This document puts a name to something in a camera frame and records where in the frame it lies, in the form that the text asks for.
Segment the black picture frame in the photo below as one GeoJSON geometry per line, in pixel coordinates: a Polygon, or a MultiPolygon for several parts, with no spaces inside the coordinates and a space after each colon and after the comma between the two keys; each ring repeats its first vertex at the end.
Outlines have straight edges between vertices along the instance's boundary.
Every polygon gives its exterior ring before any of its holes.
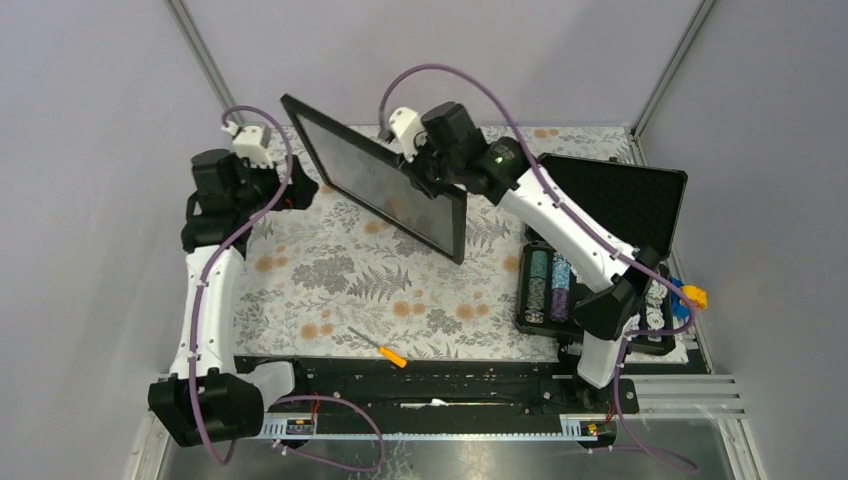
{"type": "Polygon", "coordinates": [[[446,186],[429,198],[400,170],[401,154],[290,94],[280,101],[325,184],[454,263],[464,261],[464,190],[446,186]]]}

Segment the orange handled screwdriver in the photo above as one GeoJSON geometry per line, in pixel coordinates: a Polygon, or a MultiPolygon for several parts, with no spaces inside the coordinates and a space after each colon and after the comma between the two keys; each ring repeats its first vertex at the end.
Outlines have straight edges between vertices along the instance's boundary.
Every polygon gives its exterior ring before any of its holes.
{"type": "Polygon", "coordinates": [[[385,345],[382,345],[382,344],[372,340],[370,337],[368,337],[367,335],[363,334],[362,332],[358,331],[357,329],[355,329],[351,326],[348,326],[347,329],[351,333],[353,333],[355,336],[357,336],[358,338],[362,339],[363,341],[365,341],[366,343],[368,343],[369,345],[374,347],[380,353],[381,356],[383,356],[384,358],[389,360],[396,367],[401,368],[401,369],[404,369],[404,368],[407,367],[408,360],[406,358],[404,358],[403,356],[401,356],[400,354],[398,354],[397,352],[391,350],[390,348],[388,348],[385,345]]]}

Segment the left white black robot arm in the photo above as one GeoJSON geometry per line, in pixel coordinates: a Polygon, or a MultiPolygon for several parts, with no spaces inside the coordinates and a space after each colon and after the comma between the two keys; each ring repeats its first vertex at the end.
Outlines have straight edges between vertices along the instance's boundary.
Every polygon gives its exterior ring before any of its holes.
{"type": "Polygon", "coordinates": [[[166,378],[148,389],[149,409],[181,447],[253,437],[275,401],[285,410],[299,410],[311,388],[288,361],[238,373],[233,333],[248,221],[264,207],[307,209],[317,183],[297,159],[281,177],[276,169],[254,168],[225,149],[195,155],[191,173],[195,190],[181,231],[188,280],[184,321],[166,378]]]}

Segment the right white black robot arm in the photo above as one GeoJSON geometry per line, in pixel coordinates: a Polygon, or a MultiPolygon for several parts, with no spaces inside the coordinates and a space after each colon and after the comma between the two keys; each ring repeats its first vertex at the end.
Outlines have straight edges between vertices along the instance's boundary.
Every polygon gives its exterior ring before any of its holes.
{"type": "Polygon", "coordinates": [[[592,294],[576,313],[584,339],[573,396],[583,410],[601,410],[613,398],[611,383],[623,363],[623,327],[642,283],[655,275],[652,250],[621,240],[579,206],[519,131],[488,142],[459,103],[425,114],[401,107],[386,127],[401,147],[399,169],[414,188],[435,198],[461,185],[524,221],[576,268],[592,294]]]}

